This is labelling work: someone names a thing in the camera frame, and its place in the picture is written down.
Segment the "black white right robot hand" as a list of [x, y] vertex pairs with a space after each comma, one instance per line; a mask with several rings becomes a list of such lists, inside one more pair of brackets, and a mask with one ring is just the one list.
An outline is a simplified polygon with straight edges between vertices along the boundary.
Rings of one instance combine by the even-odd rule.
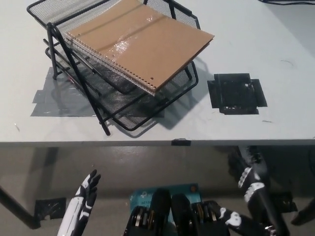
[[253, 220], [266, 236], [288, 236], [289, 229], [270, 194], [270, 175], [263, 155], [256, 146], [237, 146], [228, 156], [229, 173], [238, 188]]

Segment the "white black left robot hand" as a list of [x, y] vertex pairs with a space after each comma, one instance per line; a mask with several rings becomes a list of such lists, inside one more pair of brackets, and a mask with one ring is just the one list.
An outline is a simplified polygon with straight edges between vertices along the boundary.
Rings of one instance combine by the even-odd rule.
[[79, 186], [70, 200], [57, 236], [82, 236], [97, 197], [101, 175], [93, 170]]

